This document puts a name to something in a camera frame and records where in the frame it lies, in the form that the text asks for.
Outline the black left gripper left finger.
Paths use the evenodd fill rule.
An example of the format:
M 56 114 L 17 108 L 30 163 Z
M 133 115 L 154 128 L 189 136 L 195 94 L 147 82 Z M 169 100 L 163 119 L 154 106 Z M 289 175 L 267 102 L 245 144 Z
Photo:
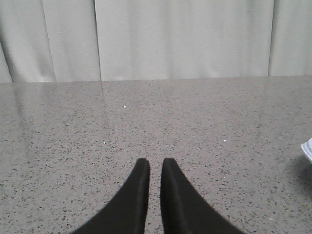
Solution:
M 148 210 L 150 164 L 139 158 L 114 197 L 75 234 L 142 234 Z

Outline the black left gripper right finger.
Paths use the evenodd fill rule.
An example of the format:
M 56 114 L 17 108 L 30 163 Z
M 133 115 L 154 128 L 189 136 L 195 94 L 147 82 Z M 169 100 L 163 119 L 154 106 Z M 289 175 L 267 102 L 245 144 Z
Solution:
M 160 206 L 165 234 L 241 234 L 188 181 L 173 158 L 162 165 Z

